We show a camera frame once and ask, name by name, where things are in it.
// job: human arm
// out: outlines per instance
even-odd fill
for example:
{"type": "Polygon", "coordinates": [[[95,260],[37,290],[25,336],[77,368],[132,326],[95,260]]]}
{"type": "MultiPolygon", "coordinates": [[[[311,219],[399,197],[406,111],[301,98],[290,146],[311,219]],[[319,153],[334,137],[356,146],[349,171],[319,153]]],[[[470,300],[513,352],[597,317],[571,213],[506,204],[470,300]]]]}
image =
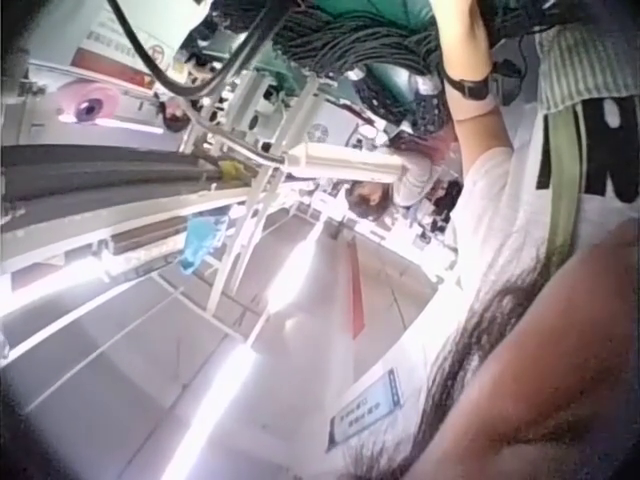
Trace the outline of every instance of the human arm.
{"type": "Polygon", "coordinates": [[[635,222],[553,276],[469,382],[424,465],[500,471],[505,452],[576,438],[614,411],[624,387],[638,378],[631,363],[638,321],[635,222]]]}
{"type": "MultiPolygon", "coordinates": [[[[447,74],[456,80],[485,79],[493,62],[476,0],[431,0],[431,6],[447,74]]],[[[511,141],[492,97],[480,102],[468,100],[447,84],[445,91],[466,176],[483,154],[498,147],[510,148],[511,141]]]]}

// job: metal rack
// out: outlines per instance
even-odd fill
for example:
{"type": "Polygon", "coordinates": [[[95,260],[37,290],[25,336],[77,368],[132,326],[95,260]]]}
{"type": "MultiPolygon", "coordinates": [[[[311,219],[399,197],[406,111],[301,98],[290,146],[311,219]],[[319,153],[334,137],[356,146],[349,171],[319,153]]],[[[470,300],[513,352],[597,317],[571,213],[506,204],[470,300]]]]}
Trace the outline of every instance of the metal rack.
{"type": "MultiPolygon", "coordinates": [[[[242,50],[243,47],[247,49],[247,52],[244,54],[237,52],[236,56],[243,59],[241,62],[243,68],[250,68],[260,48],[255,42],[243,42],[243,45],[238,50],[242,50]]],[[[223,68],[218,72],[218,78],[215,83],[224,85],[237,75],[238,72],[236,70],[223,68]]],[[[248,72],[244,75],[237,87],[237,92],[245,92],[247,95],[251,95],[254,90],[253,86],[255,86],[256,82],[260,83],[259,75],[255,72],[248,72]]],[[[167,282],[157,273],[152,274],[151,278],[168,290],[172,297],[175,296],[187,308],[195,311],[211,324],[223,330],[225,334],[252,344],[269,316],[268,311],[262,313],[247,338],[217,319],[214,316],[214,312],[223,295],[233,298],[237,291],[248,261],[260,237],[263,235],[265,221],[272,206],[277,202],[281,194],[300,187],[299,182],[286,181],[285,172],[277,168],[274,162],[269,163],[265,159],[281,159],[281,154],[284,151],[304,140],[311,122],[324,102],[324,95],[318,93],[318,87],[318,79],[313,75],[310,76],[302,94],[296,99],[280,124],[269,154],[265,154],[234,135],[234,118],[228,119],[224,129],[211,127],[209,116],[222,92],[221,88],[213,89],[209,98],[209,106],[203,109],[198,121],[192,122],[192,127],[185,135],[180,151],[187,154],[190,153],[193,150],[197,136],[207,131],[209,133],[208,139],[214,144],[216,152],[232,151],[234,152],[234,157],[259,166],[257,176],[253,179],[250,187],[218,183],[214,184],[210,191],[189,192],[150,200],[133,201],[49,221],[27,224],[21,228],[13,228],[10,231],[5,231],[2,235],[0,273],[2,275],[11,274],[33,263],[46,261],[67,251],[95,244],[112,235],[135,228],[151,225],[173,217],[186,216],[224,205],[245,202],[246,212],[243,217],[237,220],[235,232],[227,242],[223,257],[219,262],[215,260],[211,262],[214,268],[217,269],[217,274],[206,308],[202,309],[195,305],[193,301],[183,294],[179,287],[167,282]]],[[[243,104],[248,101],[245,98],[240,100],[242,100],[243,104]]],[[[128,287],[117,286],[113,290],[115,292],[113,295],[124,291],[126,288],[128,287]]],[[[98,301],[96,299],[87,308],[95,308],[104,301],[106,300],[98,301]]],[[[35,344],[44,341],[60,328],[79,318],[86,309],[78,310],[81,310],[78,315],[72,312],[54,322],[50,328],[40,332],[37,338],[34,336],[33,340],[30,339],[30,343],[26,345],[28,348],[20,349],[20,346],[18,346],[17,353],[22,354],[35,344]]],[[[10,356],[10,359],[13,360],[15,358],[16,351],[14,349],[14,354],[10,356]]]]}

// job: pink object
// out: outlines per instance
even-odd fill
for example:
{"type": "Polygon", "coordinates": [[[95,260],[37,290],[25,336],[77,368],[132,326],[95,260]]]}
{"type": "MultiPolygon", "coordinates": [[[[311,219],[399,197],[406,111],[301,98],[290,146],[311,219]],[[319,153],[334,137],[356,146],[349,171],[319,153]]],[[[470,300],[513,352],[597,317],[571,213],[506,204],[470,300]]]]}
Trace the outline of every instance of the pink object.
{"type": "Polygon", "coordinates": [[[74,80],[58,89],[56,92],[58,103],[62,109],[61,115],[76,116],[78,109],[93,102],[100,108],[95,108],[95,119],[113,118],[120,104],[120,92],[113,87],[88,80],[74,80]]]}

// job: bag strap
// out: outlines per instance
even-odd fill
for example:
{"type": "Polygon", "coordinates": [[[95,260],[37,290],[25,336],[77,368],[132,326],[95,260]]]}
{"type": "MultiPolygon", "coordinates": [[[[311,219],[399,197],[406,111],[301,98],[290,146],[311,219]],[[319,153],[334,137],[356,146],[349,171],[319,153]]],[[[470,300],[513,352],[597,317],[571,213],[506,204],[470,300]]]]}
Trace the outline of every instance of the bag strap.
{"type": "MultiPolygon", "coordinates": [[[[579,142],[577,122],[582,127],[581,105],[549,114],[551,156],[551,222],[547,237],[547,260],[556,272],[573,250],[576,217],[585,174],[585,155],[579,142]]],[[[581,136],[584,140],[584,129],[581,136]]]]}

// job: light blue cloth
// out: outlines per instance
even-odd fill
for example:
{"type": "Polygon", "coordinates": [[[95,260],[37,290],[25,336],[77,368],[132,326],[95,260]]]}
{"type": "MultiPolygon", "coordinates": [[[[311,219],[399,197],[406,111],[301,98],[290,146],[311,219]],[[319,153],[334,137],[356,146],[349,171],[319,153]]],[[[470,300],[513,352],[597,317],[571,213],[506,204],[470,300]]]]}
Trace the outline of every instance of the light blue cloth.
{"type": "Polygon", "coordinates": [[[229,225],[229,209],[216,209],[194,214],[187,222],[187,238],[180,257],[182,272],[196,271],[204,258],[219,248],[229,225]]]}

